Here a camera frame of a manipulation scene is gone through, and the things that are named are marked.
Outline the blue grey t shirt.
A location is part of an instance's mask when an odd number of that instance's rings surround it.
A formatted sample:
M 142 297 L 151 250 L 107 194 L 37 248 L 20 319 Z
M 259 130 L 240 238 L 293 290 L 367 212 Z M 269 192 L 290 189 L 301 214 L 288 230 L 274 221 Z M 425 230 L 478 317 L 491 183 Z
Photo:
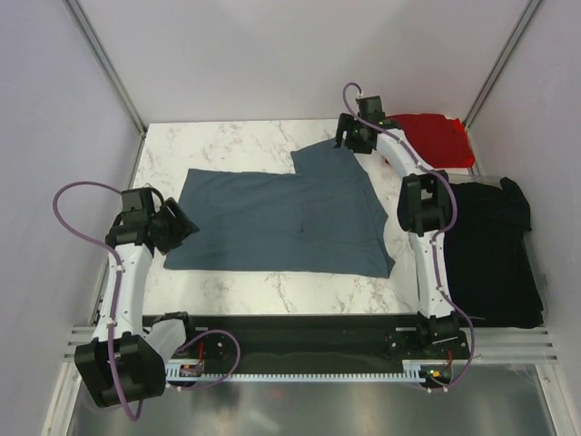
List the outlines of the blue grey t shirt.
M 165 268 L 389 277 L 388 215 L 355 154 L 328 140 L 290 157 L 294 173 L 189 170 L 179 205 L 200 230 Z

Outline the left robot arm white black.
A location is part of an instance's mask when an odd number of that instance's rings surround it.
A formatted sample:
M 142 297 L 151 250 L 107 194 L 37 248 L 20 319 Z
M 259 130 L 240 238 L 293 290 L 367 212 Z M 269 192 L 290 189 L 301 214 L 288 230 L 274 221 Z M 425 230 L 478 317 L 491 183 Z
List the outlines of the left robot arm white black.
M 180 247 L 198 227 L 179 204 L 151 187 L 121 193 L 122 210 L 104 238 L 109 270 L 102 312 L 92 339 L 78 346 L 74 363 L 99 408 L 127 405 L 162 394 L 165 365 L 176 353 L 192 356 L 199 335 L 187 312 L 157 316 L 143 327 L 145 284 L 155 254 Z

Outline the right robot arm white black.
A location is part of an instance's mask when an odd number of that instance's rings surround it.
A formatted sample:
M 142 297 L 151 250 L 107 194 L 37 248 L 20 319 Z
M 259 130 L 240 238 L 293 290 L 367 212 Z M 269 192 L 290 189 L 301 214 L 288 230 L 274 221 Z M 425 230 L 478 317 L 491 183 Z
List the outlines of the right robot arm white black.
M 379 96 L 358 91 L 356 103 L 357 110 L 345 104 L 348 112 L 340 115 L 335 146 L 356 154 L 378 152 L 400 179 L 397 218 L 409 236 L 418 280 L 415 343 L 422 355 L 437 357 L 461 334 L 444 256 L 445 233 L 458 218 L 457 201 L 447 173 L 428 164 L 399 125 L 388 120 Z

